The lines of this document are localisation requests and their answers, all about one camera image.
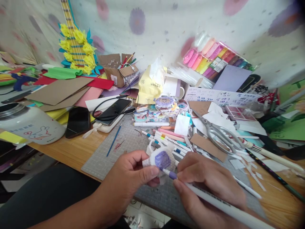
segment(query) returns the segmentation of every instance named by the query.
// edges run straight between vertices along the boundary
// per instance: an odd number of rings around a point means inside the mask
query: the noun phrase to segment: white water bottle
[[[0,128],[39,145],[57,141],[66,131],[39,108],[26,107],[21,103],[0,106]]]

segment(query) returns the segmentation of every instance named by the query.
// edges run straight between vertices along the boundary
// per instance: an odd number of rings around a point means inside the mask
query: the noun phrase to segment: floral fabric backdrop
[[[79,28],[91,30],[97,54],[136,52],[141,70],[158,56],[165,66],[175,63],[201,30],[258,65],[268,85],[305,69],[304,21],[295,1],[71,0],[71,6]],[[58,23],[65,23],[60,0],[0,0],[0,47],[19,63],[34,50],[39,61],[61,66]]]

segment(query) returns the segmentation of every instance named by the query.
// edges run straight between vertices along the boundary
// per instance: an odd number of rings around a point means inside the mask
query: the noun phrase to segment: blue paintbrush
[[[120,131],[120,129],[121,129],[121,126],[122,126],[123,121],[121,122],[121,125],[119,126],[119,129],[118,129],[118,131],[117,131],[117,134],[116,134],[115,137],[114,137],[114,140],[113,140],[113,142],[112,142],[112,144],[111,144],[111,146],[110,146],[110,149],[109,149],[109,151],[108,151],[106,157],[108,157],[108,155],[109,155],[109,153],[110,153],[110,150],[111,150],[111,148],[112,148],[112,146],[113,146],[113,143],[114,143],[115,139],[117,138],[117,135],[118,135],[118,133],[119,133],[119,131]]]

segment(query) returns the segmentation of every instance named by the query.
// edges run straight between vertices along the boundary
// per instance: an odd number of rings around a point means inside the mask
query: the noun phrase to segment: cardboard box
[[[122,60],[124,61],[127,56],[127,59],[131,56],[131,54],[123,54]],[[98,60],[100,65],[105,69],[105,73],[108,80],[114,81],[114,86],[116,87],[124,87],[125,81],[124,77],[128,77],[129,75],[138,71],[138,68],[135,65],[132,65],[135,70],[133,71],[131,66],[118,69],[118,67],[122,64],[120,54],[110,54],[110,55],[99,55]]]

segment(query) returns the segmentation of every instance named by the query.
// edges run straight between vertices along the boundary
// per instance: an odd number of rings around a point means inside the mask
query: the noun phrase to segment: floor
[[[123,215],[132,229],[161,228],[171,219],[136,200],[131,201]]]

